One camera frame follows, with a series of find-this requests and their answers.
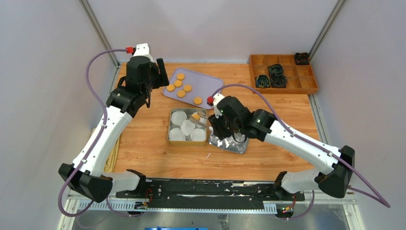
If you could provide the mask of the metal tongs grey handle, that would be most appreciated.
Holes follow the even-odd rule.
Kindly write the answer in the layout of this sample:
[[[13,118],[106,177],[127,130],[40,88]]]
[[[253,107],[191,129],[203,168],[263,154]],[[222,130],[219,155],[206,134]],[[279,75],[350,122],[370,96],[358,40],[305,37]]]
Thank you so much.
[[[213,131],[208,121],[208,116],[204,111],[196,111],[189,116],[191,122],[196,124],[198,127],[205,127],[207,130]]]

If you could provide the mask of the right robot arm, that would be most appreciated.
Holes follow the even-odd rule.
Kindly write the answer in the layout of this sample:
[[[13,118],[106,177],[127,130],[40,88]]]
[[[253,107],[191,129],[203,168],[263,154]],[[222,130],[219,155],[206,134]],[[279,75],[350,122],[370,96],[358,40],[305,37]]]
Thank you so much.
[[[258,109],[249,111],[236,97],[216,94],[207,99],[214,114],[208,120],[214,135],[220,140],[235,138],[257,139],[282,147],[313,165],[301,172],[280,172],[273,184],[279,200],[309,190],[321,190],[334,198],[343,198],[352,177],[349,166],[355,163],[355,151],[349,146],[337,148],[317,141],[290,128],[274,114]]]

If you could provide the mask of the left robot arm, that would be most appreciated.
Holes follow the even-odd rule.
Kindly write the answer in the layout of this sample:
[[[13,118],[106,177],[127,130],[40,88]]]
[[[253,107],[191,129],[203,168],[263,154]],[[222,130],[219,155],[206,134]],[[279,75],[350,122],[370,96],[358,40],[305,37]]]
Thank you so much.
[[[145,176],[135,170],[105,173],[111,150],[126,126],[145,105],[150,107],[153,89],[166,87],[169,79],[164,60],[133,56],[126,64],[126,75],[110,93],[103,116],[82,152],[71,164],[61,164],[58,173],[67,186],[93,202],[104,201],[111,193],[128,191],[135,198],[146,194]]]

